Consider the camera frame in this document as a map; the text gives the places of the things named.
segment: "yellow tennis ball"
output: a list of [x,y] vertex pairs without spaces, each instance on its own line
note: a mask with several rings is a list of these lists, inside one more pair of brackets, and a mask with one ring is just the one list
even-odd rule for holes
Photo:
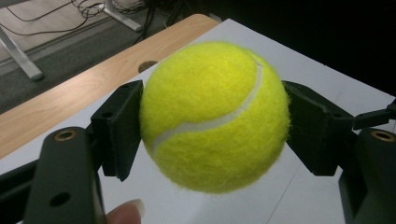
[[174,183],[207,193],[241,189],[278,158],[290,125],[276,71],[226,42],[190,45],[151,74],[140,108],[150,157]]

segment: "white surface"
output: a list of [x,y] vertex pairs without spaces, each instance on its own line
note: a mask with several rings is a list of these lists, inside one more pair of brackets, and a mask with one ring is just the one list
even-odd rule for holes
[[[275,67],[282,79],[310,87],[354,116],[383,109],[394,99],[234,21],[224,21],[195,42],[206,40],[226,40],[253,49]],[[152,70],[133,80],[147,80]],[[2,159],[0,174],[37,159],[41,143],[49,133],[67,126],[86,127],[107,97]],[[381,128],[395,132],[395,122]],[[171,184],[141,146],[130,177],[123,183],[100,174],[106,210],[142,199],[146,206],[143,223],[342,224],[345,221],[337,184],[341,172],[338,169],[336,176],[315,177],[285,146],[278,162],[255,185],[225,195],[205,195]]]

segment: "finger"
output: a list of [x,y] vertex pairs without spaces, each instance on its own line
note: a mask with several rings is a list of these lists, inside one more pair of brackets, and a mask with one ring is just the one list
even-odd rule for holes
[[133,200],[116,207],[107,214],[108,224],[141,224],[145,206],[141,200]]

